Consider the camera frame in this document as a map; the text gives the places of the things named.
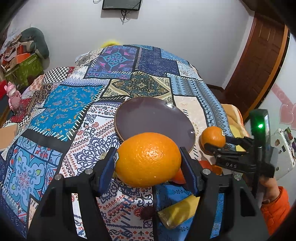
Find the right hand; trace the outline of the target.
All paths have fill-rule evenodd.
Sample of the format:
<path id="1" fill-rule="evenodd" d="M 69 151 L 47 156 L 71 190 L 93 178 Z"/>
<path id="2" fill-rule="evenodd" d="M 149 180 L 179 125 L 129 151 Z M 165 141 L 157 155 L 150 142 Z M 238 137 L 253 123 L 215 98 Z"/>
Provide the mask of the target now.
<path id="1" fill-rule="evenodd" d="M 261 176 L 259 182 L 263 187 L 265 187 L 263 203 L 271 203 L 276 200 L 277 197 L 279 197 L 280 190 L 278 187 L 278 183 L 274 178 Z"/>

